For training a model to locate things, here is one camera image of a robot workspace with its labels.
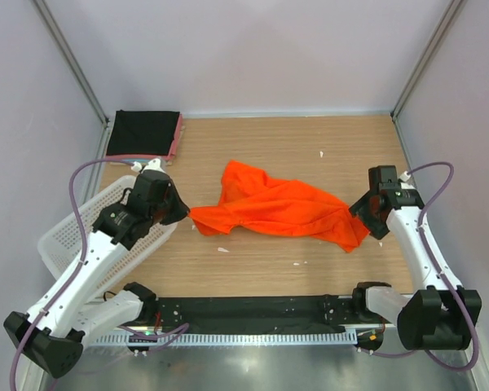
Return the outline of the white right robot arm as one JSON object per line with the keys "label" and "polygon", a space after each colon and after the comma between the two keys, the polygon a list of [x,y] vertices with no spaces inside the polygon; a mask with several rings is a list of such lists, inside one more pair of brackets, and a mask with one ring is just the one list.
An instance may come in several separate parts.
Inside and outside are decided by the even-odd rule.
{"label": "white right robot arm", "polygon": [[362,323],[376,316],[394,324],[407,350],[463,350],[476,343],[476,322],[482,308],[477,291],[455,276],[430,229],[423,201],[408,172],[393,165],[368,171],[368,190],[353,205],[375,239],[392,234],[404,255],[415,292],[406,297],[387,283],[359,283],[351,313]]}

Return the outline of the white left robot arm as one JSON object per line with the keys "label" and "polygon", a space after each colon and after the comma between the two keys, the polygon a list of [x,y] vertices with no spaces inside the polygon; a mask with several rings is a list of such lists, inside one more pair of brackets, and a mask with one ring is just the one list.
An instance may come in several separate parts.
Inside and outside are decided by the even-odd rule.
{"label": "white left robot arm", "polygon": [[101,210],[83,238],[81,253],[51,290],[26,313],[13,311],[6,317],[3,326],[17,355],[59,379],[105,332],[133,321],[150,324],[157,312],[156,294],[138,283],[127,284],[95,311],[82,308],[112,267],[155,225],[177,223],[189,211],[168,174],[144,167],[133,187]]}

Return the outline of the orange t-shirt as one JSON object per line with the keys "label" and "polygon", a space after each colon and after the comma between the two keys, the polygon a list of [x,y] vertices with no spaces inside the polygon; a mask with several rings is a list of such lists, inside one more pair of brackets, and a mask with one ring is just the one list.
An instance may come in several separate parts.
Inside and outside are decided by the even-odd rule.
{"label": "orange t-shirt", "polygon": [[368,229],[344,201],[297,179],[273,178],[232,160],[221,185],[216,205],[195,207],[189,214],[202,235],[228,235],[243,227],[264,235],[311,237],[348,253],[368,236]]}

